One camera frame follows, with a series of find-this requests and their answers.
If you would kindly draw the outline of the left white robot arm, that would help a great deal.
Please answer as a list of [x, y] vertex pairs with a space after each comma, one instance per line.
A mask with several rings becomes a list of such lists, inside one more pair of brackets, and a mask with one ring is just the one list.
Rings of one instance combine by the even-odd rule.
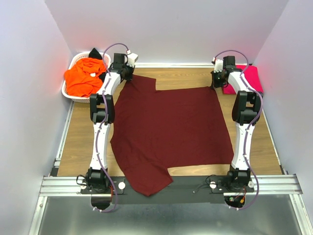
[[102, 194], [114, 189], [106, 160], [109, 132], [115, 119], [113, 94], [123, 80], [132, 79], [137, 59], [138, 55], [130, 50], [125, 54], [114, 54], [102, 87], [89, 97], [94, 141], [91, 162], [83, 181], [83, 186], [89, 193]]

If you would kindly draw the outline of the maroon t shirt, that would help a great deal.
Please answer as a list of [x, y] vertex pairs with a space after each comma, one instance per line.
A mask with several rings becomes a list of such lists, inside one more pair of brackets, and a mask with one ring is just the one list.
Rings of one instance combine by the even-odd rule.
[[234, 153], [216, 92], [157, 90], [135, 75], [115, 104], [112, 151], [131, 187], [151, 196], [172, 183], [168, 169], [230, 164]]

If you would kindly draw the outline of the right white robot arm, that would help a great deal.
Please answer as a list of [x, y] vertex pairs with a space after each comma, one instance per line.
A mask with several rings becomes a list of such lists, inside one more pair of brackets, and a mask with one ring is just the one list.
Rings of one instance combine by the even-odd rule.
[[236, 145], [229, 172], [222, 185], [231, 192], [249, 185], [254, 174], [250, 164], [250, 150], [255, 125], [263, 109], [263, 95], [256, 91], [245, 78], [244, 70], [235, 65], [235, 56], [222, 60], [212, 59], [214, 70], [211, 88], [232, 86], [236, 99], [232, 109], [232, 120], [236, 125]]

